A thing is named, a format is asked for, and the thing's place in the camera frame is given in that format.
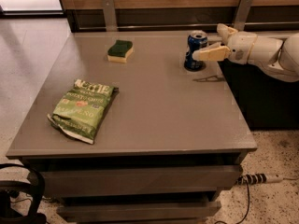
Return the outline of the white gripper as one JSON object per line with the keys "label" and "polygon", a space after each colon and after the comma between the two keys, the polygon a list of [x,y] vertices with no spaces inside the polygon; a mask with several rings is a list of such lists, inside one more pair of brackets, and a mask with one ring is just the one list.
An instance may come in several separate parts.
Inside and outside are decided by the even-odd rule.
{"label": "white gripper", "polygon": [[250,50],[257,39],[257,35],[250,32],[238,32],[235,28],[223,23],[217,25],[217,33],[221,42],[196,50],[192,58],[196,61],[223,61],[228,58],[232,63],[246,64]]}

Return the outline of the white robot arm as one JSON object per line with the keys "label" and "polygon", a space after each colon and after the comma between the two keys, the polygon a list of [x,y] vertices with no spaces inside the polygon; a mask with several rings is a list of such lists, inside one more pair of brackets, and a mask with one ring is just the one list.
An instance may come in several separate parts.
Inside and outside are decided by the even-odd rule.
{"label": "white robot arm", "polygon": [[285,41],[263,37],[252,32],[238,31],[222,23],[217,26],[221,42],[195,51],[196,61],[224,61],[250,64],[266,75],[284,81],[299,80],[299,34]]}

